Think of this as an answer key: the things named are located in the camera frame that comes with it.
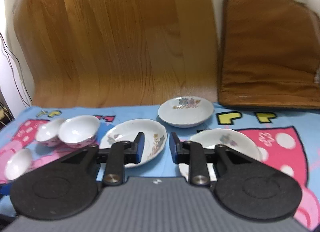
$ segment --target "wooden board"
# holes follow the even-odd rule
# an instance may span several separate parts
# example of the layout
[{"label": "wooden board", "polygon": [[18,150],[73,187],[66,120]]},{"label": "wooden board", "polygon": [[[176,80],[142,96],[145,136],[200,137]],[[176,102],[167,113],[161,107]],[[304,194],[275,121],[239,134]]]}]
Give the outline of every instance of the wooden board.
[{"label": "wooden board", "polygon": [[35,81],[34,105],[217,100],[211,0],[22,0],[14,28]]}]

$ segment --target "metal screw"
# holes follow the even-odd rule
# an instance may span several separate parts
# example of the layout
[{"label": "metal screw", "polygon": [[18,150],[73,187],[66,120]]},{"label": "metal screw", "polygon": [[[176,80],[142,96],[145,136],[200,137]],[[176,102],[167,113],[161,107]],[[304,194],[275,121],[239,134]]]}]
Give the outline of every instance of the metal screw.
[{"label": "metal screw", "polygon": [[160,180],[160,179],[154,179],[152,182],[153,182],[154,184],[158,185],[158,184],[162,183],[162,180]]},{"label": "metal screw", "polygon": [[197,175],[197,176],[194,176],[192,178],[192,182],[194,184],[198,184],[198,185],[202,185],[202,184],[205,184],[207,183],[209,180],[206,176],[203,176],[203,175]]},{"label": "metal screw", "polygon": [[119,175],[116,174],[108,174],[105,178],[104,178],[105,182],[109,182],[109,183],[116,183],[120,181],[120,177]]}]

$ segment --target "wood grain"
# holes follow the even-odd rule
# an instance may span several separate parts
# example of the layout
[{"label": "wood grain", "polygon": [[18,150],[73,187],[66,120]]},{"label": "wood grain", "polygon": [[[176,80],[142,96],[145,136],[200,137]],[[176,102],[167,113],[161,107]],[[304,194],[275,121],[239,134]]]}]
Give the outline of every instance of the wood grain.
[{"label": "wood grain", "polygon": [[159,104],[217,99],[211,0],[22,0],[14,28],[33,104]]}]

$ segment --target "dish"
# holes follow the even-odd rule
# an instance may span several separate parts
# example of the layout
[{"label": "dish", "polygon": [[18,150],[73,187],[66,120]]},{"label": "dish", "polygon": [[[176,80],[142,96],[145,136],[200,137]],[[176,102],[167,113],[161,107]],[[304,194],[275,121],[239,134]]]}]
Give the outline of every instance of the dish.
[{"label": "dish", "polygon": [[59,139],[72,148],[81,148],[92,144],[100,120],[93,115],[79,115],[65,120],[59,129]]},{"label": "dish", "polygon": [[61,140],[58,137],[58,132],[64,121],[64,118],[57,118],[39,126],[36,133],[36,140],[48,147],[53,147],[61,143]]},{"label": "dish", "polygon": [[[214,149],[217,144],[224,144],[251,158],[261,161],[262,157],[256,144],[246,135],[232,129],[216,128],[204,130],[190,137],[190,141],[202,144],[203,148]],[[216,180],[212,163],[207,163],[211,181]],[[188,180],[189,165],[179,164],[179,170],[182,176]]]},{"label": "dish", "polygon": [[23,175],[31,166],[32,154],[30,149],[24,148],[16,152],[7,161],[4,175],[7,180],[15,180]]},{"label": "dish", "polygon": [[110,148],[113,143],[119,141],[134,141],[139,132],[145,135],[142,159],[139,164],[126,164],[127,168],[147,163],[157,157],[164,149],[167,141],[167,131],[163,125],[151,119],[129,120],[110,129],[102,138],[100,148]]},{"label": "dish", "polygon": [[169,125],[188,128],[202,124],[214,111],[213,104],[199,97],[179,97],[164,102],[158,116]]}]

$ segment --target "brown cushion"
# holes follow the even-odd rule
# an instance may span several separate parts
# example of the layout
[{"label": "brown cushion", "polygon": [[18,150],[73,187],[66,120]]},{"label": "brown cushion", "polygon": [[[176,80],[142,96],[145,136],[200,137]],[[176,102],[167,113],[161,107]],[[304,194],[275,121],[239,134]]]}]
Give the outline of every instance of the brown cushion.
[{"label": "brown cushion", "polygon": [[225,0],[219,102],[319,108],[319,19],[293,0]]}]

